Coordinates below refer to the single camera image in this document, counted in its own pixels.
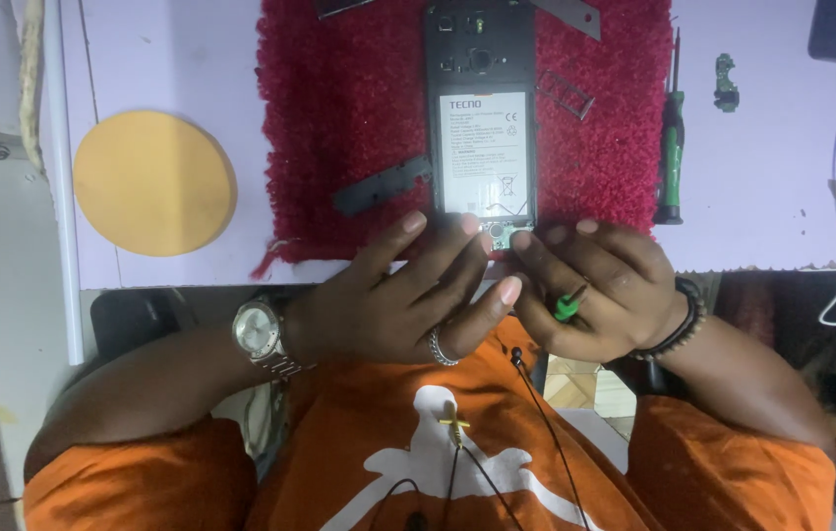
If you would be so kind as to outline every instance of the beaded bracelet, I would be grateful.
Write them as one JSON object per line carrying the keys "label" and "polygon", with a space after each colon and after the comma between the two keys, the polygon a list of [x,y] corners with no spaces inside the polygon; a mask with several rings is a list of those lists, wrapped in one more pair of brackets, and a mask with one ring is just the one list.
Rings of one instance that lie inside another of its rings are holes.
{"label": "beaded bracelet", "polygon": [[677,291],[687,296],[687,317],[671,335],[651,349],[636,349],[628,353],[629,356],[641,361],[659,360],[666,354],[687,344],[690,338],[699,330],[703,321],[707,319],[707,307],[700,297],[700,290],[696,284],[678,277],[674,280]]}

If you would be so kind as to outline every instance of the red carpet mat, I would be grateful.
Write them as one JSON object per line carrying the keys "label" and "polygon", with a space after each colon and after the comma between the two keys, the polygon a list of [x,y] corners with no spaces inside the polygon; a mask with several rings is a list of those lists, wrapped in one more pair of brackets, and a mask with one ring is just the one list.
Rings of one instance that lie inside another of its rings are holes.
{"label": "red carpet mat", "polygon": [[[596,101],[584,121],[537,93],[539,219],[596,217],[647,231],[660,159],[670,0],[594,0],[601,42],[537,9],[537,77],[551,70]],[[351,259],[429,190],[347,218],[332,194],[427,152],[421,10],[425,0],[375,0],[319,21],[312,0],[263,0],[260,96],[274,241],[270,263]]]}

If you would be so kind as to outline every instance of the person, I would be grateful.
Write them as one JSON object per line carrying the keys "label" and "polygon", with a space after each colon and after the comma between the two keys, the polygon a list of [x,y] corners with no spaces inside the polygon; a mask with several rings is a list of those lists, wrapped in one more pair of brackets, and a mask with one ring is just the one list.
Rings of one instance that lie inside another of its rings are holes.
{"label": "person", "polygon": [[[532,392],[541,348],[605,363],[689,324],[691,297],[649,236],[590,219],[516,233],[520,272],[471,302],[491,241],[470,214],[388,273],[426,225],[410,213],[284,309],[284,353],[306,369],[260,484],[238,425],[209,412],[274,374],[230,326],[179,332],[54,404],[25,461],[28,528],[828,529],[821,408],[721,320],[660,356],[689,398],[639,398],[627,474]],[[546,301],[576,293],[557,320]]]}

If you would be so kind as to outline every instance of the silver ring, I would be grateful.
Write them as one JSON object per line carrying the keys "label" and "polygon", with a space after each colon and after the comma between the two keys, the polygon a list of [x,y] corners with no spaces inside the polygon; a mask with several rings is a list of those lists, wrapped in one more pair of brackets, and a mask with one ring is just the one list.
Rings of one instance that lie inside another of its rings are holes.
{"label": "silver ring", "polygon": [[431,333],[427,337],[427,347],[434,354],[434,360],[446,367],[458,365],[458,361],[460,360],[448,359],[448,356],[445,356],[445,353],[441,352],[441,345],[438,343],[438,332],[441,332],[440,326],[432,328]]}

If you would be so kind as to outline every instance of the wristwatch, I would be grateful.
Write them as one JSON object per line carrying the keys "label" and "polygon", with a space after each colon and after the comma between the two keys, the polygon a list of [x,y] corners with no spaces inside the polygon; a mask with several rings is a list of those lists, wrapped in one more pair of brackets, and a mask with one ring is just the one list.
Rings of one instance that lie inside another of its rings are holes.
{"label": "wristwatch", "polygon": [[270,298],[260,296],[238,309],[231,325],[231,335],[251,362],[286,378],[305,367],[284,352],[280,342],[283,321],[282,313],[274,307]]}

